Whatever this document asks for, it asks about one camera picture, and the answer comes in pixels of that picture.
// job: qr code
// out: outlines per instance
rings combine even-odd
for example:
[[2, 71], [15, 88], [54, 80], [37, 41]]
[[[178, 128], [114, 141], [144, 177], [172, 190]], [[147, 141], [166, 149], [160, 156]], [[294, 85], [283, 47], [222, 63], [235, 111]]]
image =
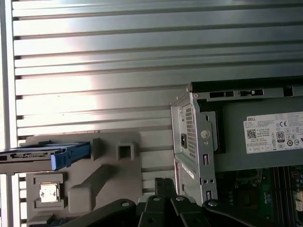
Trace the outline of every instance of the qr code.
[[248, 139], [255, 139], [257, 137], [256, 130], [247, 130]]

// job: metal side panel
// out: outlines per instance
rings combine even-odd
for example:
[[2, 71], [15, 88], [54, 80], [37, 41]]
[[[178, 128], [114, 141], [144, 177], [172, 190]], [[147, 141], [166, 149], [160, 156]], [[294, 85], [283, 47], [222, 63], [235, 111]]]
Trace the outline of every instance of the metal side panel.
[[[9, 0], [0, 0], [0, 147], [17, 145], [12, 9]], [[18, 191], [10, 175], [0, 175], [1, 225], [19, 226]]]
[[143, 157], [159, 159], [147, 186], [173, 170], [169, 106], [183, 86], [303, 74], [301, 0], [0, 1], [9, 143], [138, 131]]

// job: silver metal chassis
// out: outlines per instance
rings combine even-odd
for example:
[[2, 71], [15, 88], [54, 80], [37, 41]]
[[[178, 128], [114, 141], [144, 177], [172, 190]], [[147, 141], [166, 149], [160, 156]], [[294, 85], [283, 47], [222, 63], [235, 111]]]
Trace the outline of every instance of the silver metal chassis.
[[[198, 194], [196, 196], [193, 195], [193, 197], [197, 203], [201, 205], [206, 200], [217, 199], [217, 189], [214, 171], [213, 135], [210, 133], [206, 139], [203, 139], [200, 136], [200, 132], [203, 130], [211, 132], [212, 124], [206, 119], [205, 114], [200, 113], [195, 97], [196, 94], [193, 93], [186, 93], [181, 98], [177, 97], [177, 102], [175, 102], [171, 107], [171, 113], [173, 122], [177, 193], [184, 194], [181, 190], [182, 180], [180, 179], [180, 171], [182, 171], [182, 169], [187, 173], [190, 171], [189, 175], [193, 175], [193, 180], [200, 185], [199, 190], [201, 198], [199, 198]], [[192, 117], [195, 122], [193, 124], [196, 131], [196, 155], [194, 160], [191, 160], [184, 154], [181, 146], [181, 128], [179, 123], [184, 114], [182, 107], [186, 105], [190, 105], [190, 108], [192, 108]]]

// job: power supply label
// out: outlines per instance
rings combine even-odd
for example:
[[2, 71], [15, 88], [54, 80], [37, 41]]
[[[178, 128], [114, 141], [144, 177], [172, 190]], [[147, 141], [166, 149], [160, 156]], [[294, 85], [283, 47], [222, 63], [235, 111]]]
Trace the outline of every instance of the power supply label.
[[303, 148], [303, 112], [249, 116], [244, 133], [248, 154]]

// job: power supply unit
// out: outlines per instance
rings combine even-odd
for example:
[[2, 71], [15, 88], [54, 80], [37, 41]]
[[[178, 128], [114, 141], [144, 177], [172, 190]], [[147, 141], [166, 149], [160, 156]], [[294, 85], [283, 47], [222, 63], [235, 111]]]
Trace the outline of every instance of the power supply unit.
[[171, 112], [178, 194], [303, 225], [303, 77], [193, 82]]

